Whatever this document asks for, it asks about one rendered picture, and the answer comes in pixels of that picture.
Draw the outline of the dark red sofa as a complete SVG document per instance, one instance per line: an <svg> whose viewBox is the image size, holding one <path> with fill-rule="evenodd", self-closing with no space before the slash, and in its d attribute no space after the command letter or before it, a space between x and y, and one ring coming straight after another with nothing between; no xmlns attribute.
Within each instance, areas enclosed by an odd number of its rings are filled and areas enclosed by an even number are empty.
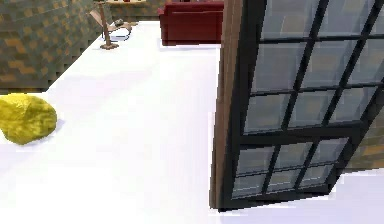
<svg viewBox="0 0 384 224"><path fill-rule="evenodd" d="M220 44L223 1L170 2L158 9L163 46Z"/></svg>

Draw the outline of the black framed glass door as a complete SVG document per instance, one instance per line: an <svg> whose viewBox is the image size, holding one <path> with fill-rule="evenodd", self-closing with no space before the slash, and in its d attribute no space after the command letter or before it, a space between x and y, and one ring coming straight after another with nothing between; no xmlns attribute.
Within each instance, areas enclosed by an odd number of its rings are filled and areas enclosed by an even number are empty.
<svg viewBox="0 0 384 224"><path fill-rule="evenodd" d="M384 108L384 0L225 0L210 205L324 196Z"/></svg>

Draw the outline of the yellow round cushion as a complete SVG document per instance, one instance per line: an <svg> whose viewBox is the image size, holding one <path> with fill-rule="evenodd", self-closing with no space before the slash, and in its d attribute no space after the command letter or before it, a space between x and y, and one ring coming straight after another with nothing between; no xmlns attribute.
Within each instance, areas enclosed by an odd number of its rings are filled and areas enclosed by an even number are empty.
<svg viewBox="0 0 384 224"><path fill-rule="evenodd" d="M54 107L42 98L25 93L0 96L0 130L17 145L49 136L57 120Z"/></svg>

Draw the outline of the wooden wall shelf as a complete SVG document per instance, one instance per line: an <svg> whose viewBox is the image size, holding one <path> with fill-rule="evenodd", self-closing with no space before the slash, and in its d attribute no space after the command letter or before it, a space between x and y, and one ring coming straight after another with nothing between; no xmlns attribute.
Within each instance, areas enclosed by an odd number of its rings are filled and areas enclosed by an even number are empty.
<svg viewBox="0 0 384 224"><path fill-rule="evenodd" d="M146 0L106 0L106 3L113 5L142 5L146 4Z"/></svg>

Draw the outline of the brown wooden floor lamp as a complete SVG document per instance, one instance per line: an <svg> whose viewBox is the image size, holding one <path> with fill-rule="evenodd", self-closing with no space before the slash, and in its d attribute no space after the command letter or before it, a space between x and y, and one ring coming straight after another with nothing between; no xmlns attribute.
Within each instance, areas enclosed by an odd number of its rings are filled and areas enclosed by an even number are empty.
<svg viewBox="0 0 384 224"><path fill-rule="evenodd" d="M105 43L102 44L100 48L104 50L112 50L112 49L118 48L119 45L112 43L110 40L109 30L108 30L108 26L107 26L105 14L104 14L105 4L106 2L103 0L97 1L96 5L98 6L98 11L94 11L93 15L95 20L102 26L102 30L103 30L103 37L104 37Z"/></svg>

